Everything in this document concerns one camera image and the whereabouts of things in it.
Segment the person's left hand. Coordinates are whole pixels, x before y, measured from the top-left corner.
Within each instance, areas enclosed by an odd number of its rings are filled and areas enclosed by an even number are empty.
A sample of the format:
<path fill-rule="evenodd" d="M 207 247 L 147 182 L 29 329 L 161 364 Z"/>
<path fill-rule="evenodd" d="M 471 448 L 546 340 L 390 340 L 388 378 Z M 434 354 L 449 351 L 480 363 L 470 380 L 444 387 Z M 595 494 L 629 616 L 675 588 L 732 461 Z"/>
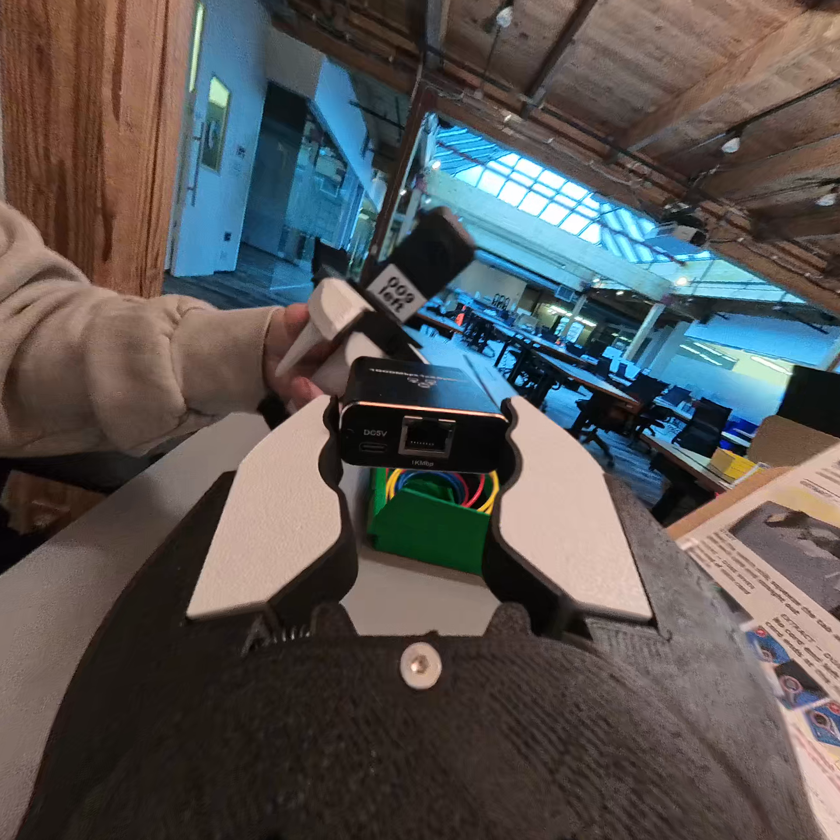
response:
<path fill-rule="evenodd" d="M 264 341 L 262 373 L 266 388 L 277 395 L 292 413 L 322 394 L 312 382 L 312 375 L 333 351 L 331 345 L 320 342 L 313 345 L 297 363 L 281 374 L 277 373 L 278 366 L 308 326 L 309 320 L 308 305 L 305 303 L 278 308 L 271 315 Z"/>

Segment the printed instruction sheet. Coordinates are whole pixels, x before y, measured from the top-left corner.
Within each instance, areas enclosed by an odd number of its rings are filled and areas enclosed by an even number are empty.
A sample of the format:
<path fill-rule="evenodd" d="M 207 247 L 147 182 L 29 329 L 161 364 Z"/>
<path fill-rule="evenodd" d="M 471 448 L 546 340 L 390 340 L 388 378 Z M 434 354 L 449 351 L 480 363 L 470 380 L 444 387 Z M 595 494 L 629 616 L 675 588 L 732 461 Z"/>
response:
<path fill-rule="evenodd" d="M 838 838 L 838 445 L 676 541 L 736 605 L 824 836 Z"/>

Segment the yellow plastic bin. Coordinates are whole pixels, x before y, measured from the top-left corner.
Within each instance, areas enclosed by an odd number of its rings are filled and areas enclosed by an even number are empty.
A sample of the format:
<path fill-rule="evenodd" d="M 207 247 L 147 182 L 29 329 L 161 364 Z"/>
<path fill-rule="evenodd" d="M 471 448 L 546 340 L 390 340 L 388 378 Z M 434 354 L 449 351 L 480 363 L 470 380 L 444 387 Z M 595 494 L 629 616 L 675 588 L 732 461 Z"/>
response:
<path fill-rule="evenodd" d="M 759 467 L 749 458 L 732 450 L 716 448 L 709 458 L 707 469 L 727 483 L 734 483 L 751 474 Z"/>

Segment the black monitor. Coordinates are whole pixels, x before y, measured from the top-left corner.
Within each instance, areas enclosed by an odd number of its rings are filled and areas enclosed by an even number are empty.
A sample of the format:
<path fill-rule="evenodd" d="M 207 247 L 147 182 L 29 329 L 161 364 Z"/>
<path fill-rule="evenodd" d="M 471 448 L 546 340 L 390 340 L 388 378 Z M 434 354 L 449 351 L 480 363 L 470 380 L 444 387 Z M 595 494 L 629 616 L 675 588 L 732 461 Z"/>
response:
<path fill-rule="evenodd" d="M 793 365 L 776 414 L 839 438 L 839 373 Z"/>

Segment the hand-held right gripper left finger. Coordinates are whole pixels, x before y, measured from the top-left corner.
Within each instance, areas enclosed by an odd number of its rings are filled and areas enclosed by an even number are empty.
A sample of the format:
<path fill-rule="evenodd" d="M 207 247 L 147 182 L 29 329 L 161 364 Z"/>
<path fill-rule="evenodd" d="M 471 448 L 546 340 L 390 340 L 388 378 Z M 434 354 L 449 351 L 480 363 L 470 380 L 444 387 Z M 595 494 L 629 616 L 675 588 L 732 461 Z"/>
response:
<path fill-rule="evenodd" d="M 240 462 L 197 577 L 193 621 L 270 609 L 308 624 L 340 602 L 358 551 L 337 432 L 338 403 L 317 398 L 269 432 Z"/>

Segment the white ceiling projector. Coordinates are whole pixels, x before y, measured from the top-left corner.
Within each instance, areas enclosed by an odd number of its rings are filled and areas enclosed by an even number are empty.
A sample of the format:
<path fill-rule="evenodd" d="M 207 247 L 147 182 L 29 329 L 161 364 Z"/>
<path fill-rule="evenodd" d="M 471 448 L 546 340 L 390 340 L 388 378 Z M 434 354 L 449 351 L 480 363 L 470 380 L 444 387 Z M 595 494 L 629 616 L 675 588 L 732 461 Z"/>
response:
<path fill-rule="evenodd" d="M 697 255 L 706 249 L 707 226 L 693 213 L 673 212 L 662 217 L 646 241 L 648 246 L 674 257 Z"/>

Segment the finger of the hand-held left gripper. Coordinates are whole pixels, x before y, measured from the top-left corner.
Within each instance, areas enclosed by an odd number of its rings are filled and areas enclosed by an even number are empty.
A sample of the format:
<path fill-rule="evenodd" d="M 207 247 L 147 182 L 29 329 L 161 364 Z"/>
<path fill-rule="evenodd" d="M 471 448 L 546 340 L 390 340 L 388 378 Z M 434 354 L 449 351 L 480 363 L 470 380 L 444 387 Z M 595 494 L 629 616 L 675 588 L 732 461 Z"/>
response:
<path fill-rule="evenodd" d="M 347 280 L 320 280 L 312 292 L 312 325 L 319 333 L 344 333 L 366 312 L 395 325 L 395 315 L 374 293 Z"/>

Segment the black ethernet splitter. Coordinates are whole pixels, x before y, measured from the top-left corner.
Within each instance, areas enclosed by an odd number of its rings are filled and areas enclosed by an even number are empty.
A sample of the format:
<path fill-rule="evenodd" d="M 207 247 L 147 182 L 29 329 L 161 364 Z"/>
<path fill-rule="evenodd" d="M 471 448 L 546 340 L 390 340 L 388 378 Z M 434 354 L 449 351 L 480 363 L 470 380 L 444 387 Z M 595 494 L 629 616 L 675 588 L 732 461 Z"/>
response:
<path fill-rule="evenodd" d="M 508 419 L 455 367 L 361 357 L 340 404 L 352 466 L 488 474 L 507 445 Z"/>

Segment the green plastic bin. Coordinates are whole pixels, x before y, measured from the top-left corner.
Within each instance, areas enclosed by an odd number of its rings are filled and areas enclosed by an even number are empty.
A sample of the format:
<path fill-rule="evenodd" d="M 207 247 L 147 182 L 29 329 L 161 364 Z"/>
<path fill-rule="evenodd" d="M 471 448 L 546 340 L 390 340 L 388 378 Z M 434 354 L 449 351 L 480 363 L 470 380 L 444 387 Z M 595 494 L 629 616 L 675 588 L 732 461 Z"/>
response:
<path fill-rule="evenodd" d="M 371 546 L 409 560 L 481 575 L 500 482 L 495 471 L 372 468 Z"/>

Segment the person's left forearm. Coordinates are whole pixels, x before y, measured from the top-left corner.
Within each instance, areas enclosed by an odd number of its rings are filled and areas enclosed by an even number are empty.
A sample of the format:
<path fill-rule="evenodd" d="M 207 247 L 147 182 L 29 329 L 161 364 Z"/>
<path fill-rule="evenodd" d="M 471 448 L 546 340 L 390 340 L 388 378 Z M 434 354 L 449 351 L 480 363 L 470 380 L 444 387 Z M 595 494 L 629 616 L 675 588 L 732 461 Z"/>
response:
<path fill-rule="evenodd" d="M 141 455 L 254 413 L 278 308 L 217 310 L 184 296 L 90 283 L 1 205 L 3 457 Z"/>

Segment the wooden post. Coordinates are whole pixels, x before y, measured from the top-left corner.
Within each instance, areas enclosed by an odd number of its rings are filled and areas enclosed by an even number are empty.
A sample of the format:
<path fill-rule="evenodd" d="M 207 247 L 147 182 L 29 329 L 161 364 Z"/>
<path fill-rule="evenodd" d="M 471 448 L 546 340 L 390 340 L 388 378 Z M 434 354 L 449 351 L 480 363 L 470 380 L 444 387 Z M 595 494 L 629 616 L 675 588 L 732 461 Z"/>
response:
<path fill-rule="evenodd" d="M 194 7 L 2 2 L 5 201 L 131 296 L 161 294 Z"/>

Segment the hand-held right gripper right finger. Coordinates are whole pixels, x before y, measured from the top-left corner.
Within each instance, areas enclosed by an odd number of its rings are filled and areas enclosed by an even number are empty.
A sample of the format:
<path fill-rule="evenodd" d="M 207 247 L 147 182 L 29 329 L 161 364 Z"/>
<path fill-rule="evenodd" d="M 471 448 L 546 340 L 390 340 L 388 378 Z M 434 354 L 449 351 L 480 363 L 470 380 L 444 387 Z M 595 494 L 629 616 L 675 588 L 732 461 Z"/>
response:
<path fill-rule="evenodd" d="M 525 398 L 508 398 L 486 536 L 486 584 L 535 634 L 591 618 L 645 626 L 654 610 L 605 473 Z"/>

